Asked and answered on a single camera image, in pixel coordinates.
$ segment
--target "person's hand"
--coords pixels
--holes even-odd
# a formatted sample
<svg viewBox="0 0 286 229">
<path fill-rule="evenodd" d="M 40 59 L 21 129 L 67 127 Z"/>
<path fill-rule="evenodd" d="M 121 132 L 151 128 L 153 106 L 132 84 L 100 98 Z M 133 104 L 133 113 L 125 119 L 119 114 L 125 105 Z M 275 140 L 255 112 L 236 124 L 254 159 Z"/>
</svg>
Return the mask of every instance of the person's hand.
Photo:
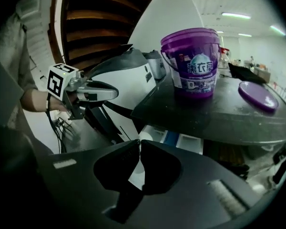
<svg viewBox="0 0 286 229">
<path fill-rule="evenodd" d="M 77 95 L 75 93 L 71 93 L 68 95 L 68 97 L 69 97 L 70 102 L 73 103 L 76 100 Z M 66 107 L 62 104 L 62 102 L 54 96 L 51 96 L 50 98 L 50 106 L 51 106 L 51 110 L 59 110 L 59 111 L 68 112 L 68 109 L 66 109 Z"/>
</svg>

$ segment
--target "bucket handle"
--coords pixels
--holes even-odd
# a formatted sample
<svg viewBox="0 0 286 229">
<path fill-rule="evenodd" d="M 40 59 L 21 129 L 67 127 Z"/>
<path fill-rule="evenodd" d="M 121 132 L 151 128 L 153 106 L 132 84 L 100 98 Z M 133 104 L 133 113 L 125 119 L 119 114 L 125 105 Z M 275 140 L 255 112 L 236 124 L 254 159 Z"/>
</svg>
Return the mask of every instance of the bucket handle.
<svg viewBox="0 0 286 229">
<path fill-rule="evenodd" d="M 171 65 L 171 63 L 168 62 L 167 59 L 164 57 L 163 52 L 162 52 L 162 49 L 161 49 L 160 52 L 161 52 L 161 55 L 162 55 L 162 57 L 164 58 L 165 62 L 166 62 L 174 71 L 179 72 L 179 71 L 178 71 L 173 65 Z"/>
</svg>

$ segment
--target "white ceiling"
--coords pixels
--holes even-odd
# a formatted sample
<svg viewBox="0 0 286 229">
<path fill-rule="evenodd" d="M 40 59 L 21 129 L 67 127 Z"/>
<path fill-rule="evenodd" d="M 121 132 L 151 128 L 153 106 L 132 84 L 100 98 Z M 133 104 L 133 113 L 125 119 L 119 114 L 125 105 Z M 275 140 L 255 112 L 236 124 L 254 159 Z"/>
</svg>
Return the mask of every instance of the white ceiling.
<svg viewBox="0 0 286 229">
<path fill-rule="evenodd" d="M 276 25 L 286 31 L 280 16 L 269 0 L 195 0 L 202 15 L 204 26 L 224 31 L 222 36 L 237 36 L 238 33 L 253 36 L 281 36 L 270 28 Z M 251 16 L 250 20 L 224 17 L 222 12 Z"/>
</svg>

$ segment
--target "purple lid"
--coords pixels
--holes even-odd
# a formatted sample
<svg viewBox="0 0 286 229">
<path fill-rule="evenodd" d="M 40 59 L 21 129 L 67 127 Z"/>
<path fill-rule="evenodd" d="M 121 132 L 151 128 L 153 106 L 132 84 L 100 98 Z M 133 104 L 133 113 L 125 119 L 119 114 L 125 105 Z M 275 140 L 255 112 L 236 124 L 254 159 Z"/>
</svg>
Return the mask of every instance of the purple lid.
<svg viewBox="0 0 286 229">
<path fill-rule="evenodd" d="M 277 99 L 267 89 L 258 84 L 241 82 L 238 90 L 243 98 L 264 110 L 274 111 L 278 108 Z"/>
<path fill-rule="evenodd" d="M 218 37 L 217 32 L 213 29 L 191 28 L 191 29 L 177 31 L 177 32 L 174 32 L 172 34 L 169 34 L 168 36 L 164 37 L 161 40 L 161 45 L 167 44 L 167 43 L 175 41 L 175 40 L 186 38 L 189 35 Z"/>
</svg>

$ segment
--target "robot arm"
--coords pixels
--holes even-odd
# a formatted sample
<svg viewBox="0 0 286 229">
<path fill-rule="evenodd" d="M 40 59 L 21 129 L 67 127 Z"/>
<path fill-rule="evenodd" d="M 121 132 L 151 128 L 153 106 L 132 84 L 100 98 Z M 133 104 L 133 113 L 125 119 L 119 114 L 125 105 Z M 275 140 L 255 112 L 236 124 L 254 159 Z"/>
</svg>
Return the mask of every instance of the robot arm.
<svg viewBox="0 0 286 229">
<path fill-rule="evenodd" d="M 69 120 L 83 119 L 82 109 L 87 106 L 100 106 L 106 100 L 119 95 L 119 91 L 113 86 L 90 81 L 83 72 L 62 63 L 49 68 L 47 90 L 70 111 Z M 74 103 L 70 102 L 68 93 L 76 93 L 77 100 Z"/>
</svg>

